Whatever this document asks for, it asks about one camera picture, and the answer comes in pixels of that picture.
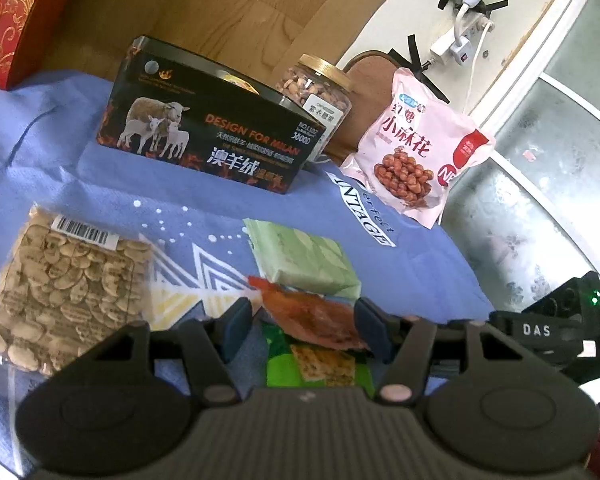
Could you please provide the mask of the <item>orange red snack packet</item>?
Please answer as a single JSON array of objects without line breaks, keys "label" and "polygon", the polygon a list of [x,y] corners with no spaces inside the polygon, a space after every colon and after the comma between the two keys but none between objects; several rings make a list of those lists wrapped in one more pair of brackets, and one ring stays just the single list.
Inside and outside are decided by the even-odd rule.
[{"label": "orange red snack packet", "polygon": [[332,350],[368,349],[348,304],[291,292],[256,276],[250,276],[248,283],[261,293],[266,312],[292,338]]}]

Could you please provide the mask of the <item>clear bag of peanuts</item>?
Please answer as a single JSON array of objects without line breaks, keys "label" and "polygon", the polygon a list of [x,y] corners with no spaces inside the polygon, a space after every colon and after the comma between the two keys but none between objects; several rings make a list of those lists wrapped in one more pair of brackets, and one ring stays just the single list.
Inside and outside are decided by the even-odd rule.
[{"label": "clear bag of peanuts", "polygon": [[0,272],[0,363],[53,375],[149,304],[149,244],[39,206]]}]

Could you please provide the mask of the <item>green cracker packet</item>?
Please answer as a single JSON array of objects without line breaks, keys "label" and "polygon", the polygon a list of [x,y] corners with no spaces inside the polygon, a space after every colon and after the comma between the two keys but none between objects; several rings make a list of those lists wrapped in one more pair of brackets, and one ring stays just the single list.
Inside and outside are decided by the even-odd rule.
[{"label": "green cracker packet", "polygon": [[369,396],[374,394],[372,373],[364,359],[295,341],[273,324],[263,323],[262,333],[268,343],[268,388],[358,386]]}]

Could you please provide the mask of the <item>light green snack packet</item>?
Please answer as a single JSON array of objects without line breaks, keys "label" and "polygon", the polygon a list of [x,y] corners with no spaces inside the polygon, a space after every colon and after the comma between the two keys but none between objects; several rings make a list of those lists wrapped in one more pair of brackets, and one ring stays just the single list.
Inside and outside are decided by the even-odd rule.
[{"label": "light green snack packet", "polygon": [[355,301],[362,284],[340,244],[280,224],[245,219],[254,260],[269,282]]}]

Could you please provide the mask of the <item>pink fried dough snack bag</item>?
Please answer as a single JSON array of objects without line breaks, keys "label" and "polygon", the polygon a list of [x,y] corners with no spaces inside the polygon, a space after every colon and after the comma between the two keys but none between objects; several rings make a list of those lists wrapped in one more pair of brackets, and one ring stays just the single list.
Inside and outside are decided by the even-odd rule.
[{"label": "pink fried dough snack bag", "polygon": [[384,204],[430,229],[452,181],[482,164],[495,139],[439,100],[410,70],[392,78],[392,100],[340,166]]}]

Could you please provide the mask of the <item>blue patterned tablecloth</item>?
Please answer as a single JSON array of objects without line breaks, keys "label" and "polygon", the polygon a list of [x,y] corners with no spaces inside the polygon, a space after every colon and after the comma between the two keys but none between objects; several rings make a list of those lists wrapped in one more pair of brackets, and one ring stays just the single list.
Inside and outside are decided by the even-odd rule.
[{"label": "blue patterned tablecloth", "polygon": [[245,221],[331,238],[362,293],[394,315],[483,320],[492,306],[446,233],[426,229],[345,177],[331,162],[300,171],[279,195],[98,144],[110,83],[38,75],[0,90],[0,270],[32,206],[154,248],[152,286],[178,310],[212,315],[258,273]]}]

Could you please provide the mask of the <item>black sheep wool box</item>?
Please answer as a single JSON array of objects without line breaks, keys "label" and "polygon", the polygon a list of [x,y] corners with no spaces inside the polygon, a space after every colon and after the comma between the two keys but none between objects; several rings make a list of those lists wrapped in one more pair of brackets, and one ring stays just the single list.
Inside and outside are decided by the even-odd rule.
[{"label": "black sheep wool box", "polygon": [[324,130],[266,84],[138,36],[120,65],[97,141],[284,194]]}]

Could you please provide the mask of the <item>brown chair back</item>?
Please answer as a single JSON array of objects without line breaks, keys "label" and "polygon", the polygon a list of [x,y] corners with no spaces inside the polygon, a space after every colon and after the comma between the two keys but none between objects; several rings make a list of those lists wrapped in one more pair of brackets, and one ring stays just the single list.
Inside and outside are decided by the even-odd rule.
[{"label": "brown chair back", "polygon": [[353,82],[352,107],[325,150],[336,164],[358,149],[365,131],[390,104],[392,78],[399,67],[388,54],[370,50],[355,55],[344,68]]}]

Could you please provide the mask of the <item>nut jar with gold lid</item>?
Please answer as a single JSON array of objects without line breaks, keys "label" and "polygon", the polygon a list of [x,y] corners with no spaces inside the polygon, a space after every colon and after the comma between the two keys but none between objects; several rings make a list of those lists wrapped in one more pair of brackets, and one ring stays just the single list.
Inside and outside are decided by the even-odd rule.
[{"label": "nut jar with gold lid", "polygon": [[349,114],[353,84],[349,76],[315,55],[302,54],[285,70],[275,88],[301,106],[324,126],[309,157],[315,162]]}]

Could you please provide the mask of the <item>wooden cabinet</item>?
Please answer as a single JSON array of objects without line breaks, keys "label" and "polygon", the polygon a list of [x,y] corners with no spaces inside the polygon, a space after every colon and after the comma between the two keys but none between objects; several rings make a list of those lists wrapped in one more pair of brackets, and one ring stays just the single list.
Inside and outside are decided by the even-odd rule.
[{"label": "wooden cabinet", "polygon": [[275,84],[301,55],[337,63],[385,1],[70,0],[43,66],[114,79],[148,35]]}]

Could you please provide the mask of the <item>white window frame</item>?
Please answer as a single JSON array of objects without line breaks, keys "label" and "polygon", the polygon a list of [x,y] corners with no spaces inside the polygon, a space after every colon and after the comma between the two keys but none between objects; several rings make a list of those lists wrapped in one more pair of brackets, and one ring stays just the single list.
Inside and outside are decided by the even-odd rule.
[{"label": "white window frame", "polygon": [[442,224],[494,307],[519,311],[600,274],[600,0],[569,0],[488,124],[495,153]]}]

